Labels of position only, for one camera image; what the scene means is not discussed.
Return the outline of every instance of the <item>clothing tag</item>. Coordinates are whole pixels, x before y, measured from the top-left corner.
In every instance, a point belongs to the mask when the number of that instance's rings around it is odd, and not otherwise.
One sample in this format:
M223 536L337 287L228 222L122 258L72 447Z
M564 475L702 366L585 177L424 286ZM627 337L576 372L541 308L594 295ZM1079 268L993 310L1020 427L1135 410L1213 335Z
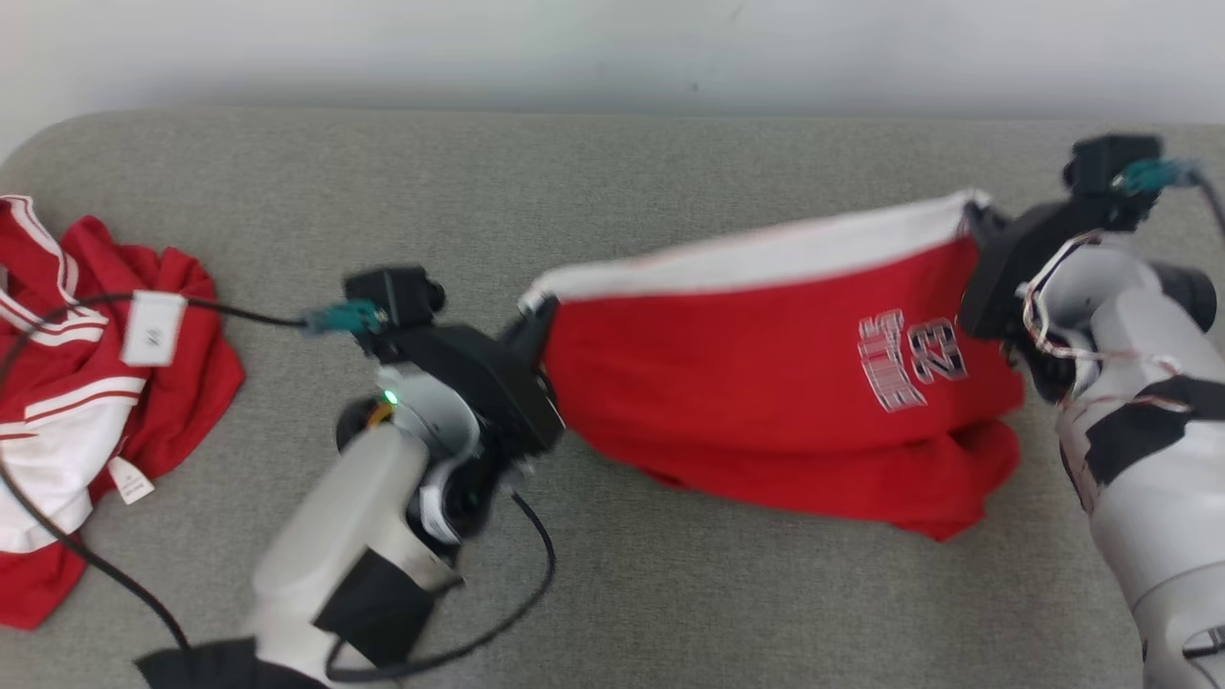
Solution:
M120 358L130 367L168 367L174 359L187 299L170 292L134 292Z
M131 505L153 492L153 484L148 478L145 478L141 470L119 455L115 455L107 462L107 471L110 472L110 478L115 481L115 488L119 488L119 497L124 499L125 504Z

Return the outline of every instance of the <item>white care label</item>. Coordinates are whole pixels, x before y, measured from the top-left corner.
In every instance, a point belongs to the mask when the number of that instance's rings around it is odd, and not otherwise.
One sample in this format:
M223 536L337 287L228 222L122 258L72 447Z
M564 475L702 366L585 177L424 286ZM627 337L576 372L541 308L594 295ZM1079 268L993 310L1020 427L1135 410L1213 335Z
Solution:
M120 358L130 367L168 367L179 343L187 299L170 292L136 291Z
M119 489L119 497L124 499L125 504L131 505L153 492L153 483L141 473L141 470L119 455L107 462L107 471L115 481L115 488Z

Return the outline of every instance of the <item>gray fabric tabletop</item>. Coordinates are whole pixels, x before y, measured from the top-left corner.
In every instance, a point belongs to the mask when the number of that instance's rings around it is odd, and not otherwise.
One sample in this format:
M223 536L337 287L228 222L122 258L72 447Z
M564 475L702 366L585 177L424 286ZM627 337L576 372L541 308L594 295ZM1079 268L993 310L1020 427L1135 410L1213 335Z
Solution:
M82 215L125 243L174 245L224 300L296 314L347 272L420 262L447 318L500 327L530 280L788 219L964 186L1011 211L1062 195L1083 123L604 119L347 110L102 114L51 128L0 168L55 232ZM1171 154L1225 183L1225 136L1164 129ZM1225 284L1200 201L1170 194L1139 238ZM157 490L110 495L87 541L174 611L194 640L233 634L262 550L333 459L342 405L372 389L344 337L249 322L227 332L247 380ZM1223 341L1214 336L1218 345ZM1139 640L1058 461L1052 412L1009 423L1022 467L987 519L937 544L883 523L673 492L568 436L526 497L559 552L552 593L420 688L1118 688ZM466 554L431 647L483 631L535 585L544 555L508 500ZM97 571L37 633L0 630L0 687L140 687L130 660L170 644Z

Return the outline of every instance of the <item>cable connector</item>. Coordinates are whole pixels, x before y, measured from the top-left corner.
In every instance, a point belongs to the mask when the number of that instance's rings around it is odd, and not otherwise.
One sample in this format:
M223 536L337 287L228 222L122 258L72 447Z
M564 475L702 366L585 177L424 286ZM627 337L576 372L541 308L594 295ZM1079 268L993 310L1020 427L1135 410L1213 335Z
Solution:
M306 335L341 331L353 335L377 333L387 327L387 314L366 299L310 309L303 313L303 320L306 321L304 327Z
M1166 186L1196 186L1199 161L1188 158L1148 158L1136 161L1110 180L1115 191L1128 196L1154 194Z

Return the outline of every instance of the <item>white wall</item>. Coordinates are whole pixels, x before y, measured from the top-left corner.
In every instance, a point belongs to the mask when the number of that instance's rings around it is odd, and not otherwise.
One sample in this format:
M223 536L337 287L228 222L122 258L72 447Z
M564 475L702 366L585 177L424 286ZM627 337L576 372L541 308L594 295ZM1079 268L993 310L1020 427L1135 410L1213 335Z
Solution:
M1221 0L0 0L0 157L301 103L1225 121Z

